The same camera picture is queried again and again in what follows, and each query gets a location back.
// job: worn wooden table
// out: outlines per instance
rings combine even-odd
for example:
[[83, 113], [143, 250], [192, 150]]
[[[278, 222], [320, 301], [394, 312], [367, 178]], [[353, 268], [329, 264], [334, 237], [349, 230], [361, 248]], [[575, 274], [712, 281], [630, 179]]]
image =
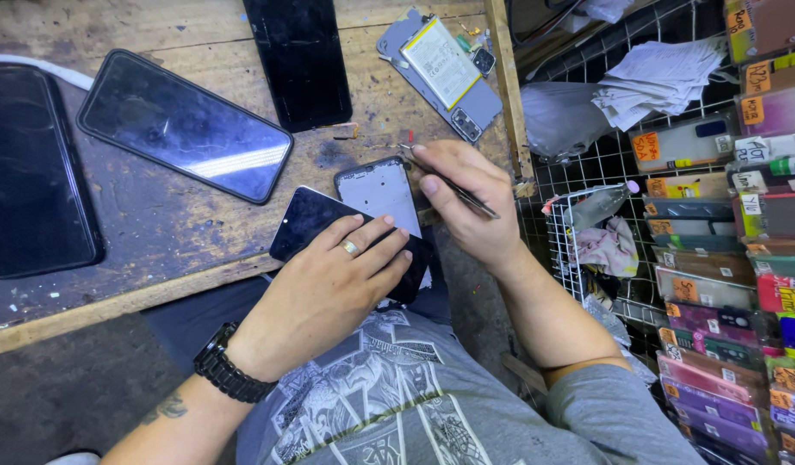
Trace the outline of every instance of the worn wooden table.
[[[337, 171], [395, 155], [393, 147], [408, 143], [410, 130], [416, 142], [458, 139], [403, 77], [378, 58], [376, 40], [409, 5], [335, 0], [352, 121], [360, 123], [360, 137], [335, 141], [333, 136], [350, 132], [340, 128], [296, 134], [289, 162], [265, 206], [86, 136], [72, 124], [85, 92], [61, 83], [106, 258], [94, 267], [0, 280], [0, 353], [276, 269], [281, 263], [266, 251], [298, 185], [333, 194]], [[422, 9], [444, 18], [454, 33], [461, 31], [458, 21], [493, 28], [498, 70], [489, 83], [502, 96], [505, 111], [478, 148], [523, 178], [517, 189], [526, 192], [531, 169], [527, 171], [529, 163], [519, 164], [518, 151], [524, 158], [528, 151], [521, 147], [520, 97], [503, 0], [430, 0]], [[132, 50], [276, 121], [240, 0], [0, 0], [0, 53], [47, 59], [95, 75], [113, 48]], [[507, 134], [507, 127], [517, 131]], [[510, 140], [517, 141], [513, 157]]]

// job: gold ring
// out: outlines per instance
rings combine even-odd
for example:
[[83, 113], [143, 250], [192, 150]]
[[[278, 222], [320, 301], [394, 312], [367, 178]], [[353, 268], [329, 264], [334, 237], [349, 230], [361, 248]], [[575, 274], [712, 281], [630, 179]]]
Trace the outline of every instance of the gold ring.
[[346, 249], [351, 255], [351, 258], [357, 258], [360, 255], [360, 249], [357, 248], [349, 239], [343, 239], [341, 248]]

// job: black wristwatch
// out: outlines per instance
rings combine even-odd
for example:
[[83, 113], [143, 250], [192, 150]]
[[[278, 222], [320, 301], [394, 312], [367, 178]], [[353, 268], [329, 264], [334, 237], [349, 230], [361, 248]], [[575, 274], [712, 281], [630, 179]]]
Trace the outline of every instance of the black wristwatch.
[[205, 377], [231, 399], [256, 404], [273, 391], [277, 382], [262, 382], [243, 373], [228, 360], [226, 349], [228, 339], [237, 331], [239, 322], [222, 325], [208, 344], [193, 359], [193, 369], [197, 375]]

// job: gray t-shirt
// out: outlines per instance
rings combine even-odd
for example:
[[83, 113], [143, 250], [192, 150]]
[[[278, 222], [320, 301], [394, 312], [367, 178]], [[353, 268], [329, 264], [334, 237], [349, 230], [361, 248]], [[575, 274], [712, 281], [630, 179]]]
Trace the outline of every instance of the gray t-shirt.
[[564, 376], [547, 411], [542, 418], [475, 363], [450, 327], [403, 311], [372, 313], [248, 414], [237, 463], [704, 463], [619, 366]]

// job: graphic print on shirt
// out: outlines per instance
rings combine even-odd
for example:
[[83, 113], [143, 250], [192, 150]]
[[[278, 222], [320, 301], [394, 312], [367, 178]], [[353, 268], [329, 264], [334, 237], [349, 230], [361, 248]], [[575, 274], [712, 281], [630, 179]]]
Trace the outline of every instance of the graphic print on shirt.
[[318, 357], [280, 380], [286, 400], [272, 416], [275, 462], [329, 447], [341, 465], [419, 463], [403, 431], [414, 407], [440, 465], [492, 464], [458, 401], [438, 385], [435, 365], [443, 362], [435, 345], [398, 341], [396, 325], [409, 326], [399, 310], [371, 313], [341, 344], [354, 344], [347, 353]]

